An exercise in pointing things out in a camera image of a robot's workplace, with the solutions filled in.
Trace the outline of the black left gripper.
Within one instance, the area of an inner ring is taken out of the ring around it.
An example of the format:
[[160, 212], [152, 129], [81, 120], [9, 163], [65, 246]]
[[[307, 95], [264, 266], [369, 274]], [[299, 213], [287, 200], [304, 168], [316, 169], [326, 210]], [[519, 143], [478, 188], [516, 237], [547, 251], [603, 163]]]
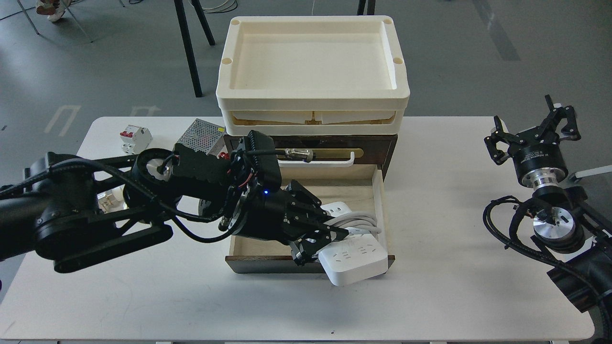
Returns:
[[321, 205], [297, 180], [277, 190], [247, 185], [246, 199], [231, 221], [231, 234], [289, 244], [295, 264], [304, 266], [315, 261], [317, 252], [333, 239], [348, 236], [346, 229], [325, 224], [332, 217]]

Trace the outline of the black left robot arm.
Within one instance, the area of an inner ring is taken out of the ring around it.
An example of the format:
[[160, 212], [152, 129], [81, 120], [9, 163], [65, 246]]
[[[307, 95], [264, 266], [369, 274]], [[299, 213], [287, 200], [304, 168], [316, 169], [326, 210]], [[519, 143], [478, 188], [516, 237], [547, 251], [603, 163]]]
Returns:
[[281, 150], [214, 155], [150, 149], [89, 160], [48, 153], [1, 188], [1, 259], [35, 252], [71, 273], [171, 239], [275, 240], [297, 265], [348, 236], [295, 180], [282, 189]]

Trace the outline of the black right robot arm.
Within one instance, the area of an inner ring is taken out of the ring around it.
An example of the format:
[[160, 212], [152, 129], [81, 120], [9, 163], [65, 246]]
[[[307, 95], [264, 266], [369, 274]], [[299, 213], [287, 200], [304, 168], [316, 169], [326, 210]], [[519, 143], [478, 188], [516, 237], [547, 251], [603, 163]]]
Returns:
[[568, 168], [559, 144], [581, 135], [574, 107], [554, 104], [549, 95], [545, 100], [549, 114], [542, 123], [516, 134], [494, 116], [484, 138], [488, 154], [496, 165], [512, 159], [517, 181], [534, 191], [526, 201], [512, 195], [490, 201], [483, 223], [505, 248], [550, 265], [549, 278], [580, 312], [597, 307], [603, 336], [594, 343], [609, 344], [611, 222], [588, 205], [583, 187], [560, 187]]

